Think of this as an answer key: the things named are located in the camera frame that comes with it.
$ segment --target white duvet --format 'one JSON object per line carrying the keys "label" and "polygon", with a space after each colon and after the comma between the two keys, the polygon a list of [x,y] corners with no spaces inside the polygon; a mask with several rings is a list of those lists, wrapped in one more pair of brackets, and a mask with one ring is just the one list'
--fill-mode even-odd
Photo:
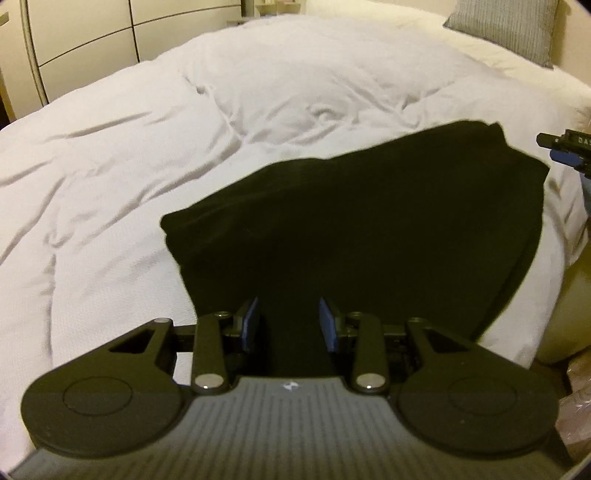
{"label": "white duvet", "polygon": [[[500,122],[510,145],[550,164],[535,137],[563,132],[569,115],[419,33],[281,17],[202,35],[10,125],[0,132],[0,469],[32,448],[19,405],[37,376],[154,317],[195,321],[163,214],[272,162],[465,118]],[[585,218],[578,174],[552,165],[536,258],[481,344],[531,362]]]}

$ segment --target white pillow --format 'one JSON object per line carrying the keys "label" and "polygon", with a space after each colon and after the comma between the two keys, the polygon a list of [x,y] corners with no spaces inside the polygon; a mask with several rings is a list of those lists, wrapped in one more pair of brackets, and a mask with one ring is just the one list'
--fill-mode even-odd
{"label": "white pillow", "polygon": [[394,28],[414,28],[445,42],[469,57],[508,77],[547,91],[570,109],[571,127],[587,128],[591,122],[591,87],[554,67],[545,69],[481,38],[443,28],[446,17],[423,10],[369,0],[302,0],[302,12],[319,17],[352,17],[385,22]]}

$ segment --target gray ribbed surface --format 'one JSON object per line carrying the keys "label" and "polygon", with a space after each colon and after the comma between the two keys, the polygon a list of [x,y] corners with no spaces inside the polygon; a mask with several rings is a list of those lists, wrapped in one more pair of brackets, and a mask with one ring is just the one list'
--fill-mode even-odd
{"label": "gray ribbed surface", "polygon": [[484,38],[551,67],[558,0],[457,0],[447,28]]}
{"label": "gray ribbed surface", "polygon": [[243,378],[220,397],[200,397],[151,446],[105,460],[35,452],[15,480],[194,479],[557,479],[539,452],[519,459],[466,460],[410,435],[382,398],[347,391],[338,378]]}

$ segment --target gray gripper base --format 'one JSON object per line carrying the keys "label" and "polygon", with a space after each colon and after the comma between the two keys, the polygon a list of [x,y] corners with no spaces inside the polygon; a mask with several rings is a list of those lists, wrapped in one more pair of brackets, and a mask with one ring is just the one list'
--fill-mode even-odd
{"label": "gray gripper base", "polygon": [[383,398],[339,378],[243,378],[231,392],[193,401],[151,445],[113,458],[34,452],[14,480],[438,479],[554,480],[564,471],[541,452],[471,460],[407,432]]}

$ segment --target white wardrobe door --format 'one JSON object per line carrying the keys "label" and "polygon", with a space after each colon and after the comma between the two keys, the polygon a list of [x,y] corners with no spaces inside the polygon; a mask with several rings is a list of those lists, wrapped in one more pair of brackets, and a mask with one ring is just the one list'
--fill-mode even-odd
{"label": "white wardrobe door", "polygon": [[84,87],[117,70],[137,64],[131,29],[92,41],[39,68],[47,99]]}
{"label": "white wardrobe door", "polygon": [[128,0],[28,0],[37,63],[131,26]]}
{"label": "white wardrobe door", "polygon": [[161,18],[135,27],[139,59],[152,60],[199,34],[219,30],[228,20],[240,18],[240,6],[224,7]]}
{"label": "white wardrobe door", "polygon": [[240,0],[131,0],[131,11],[137,25],[169,15],[228,5],[240,5]]}

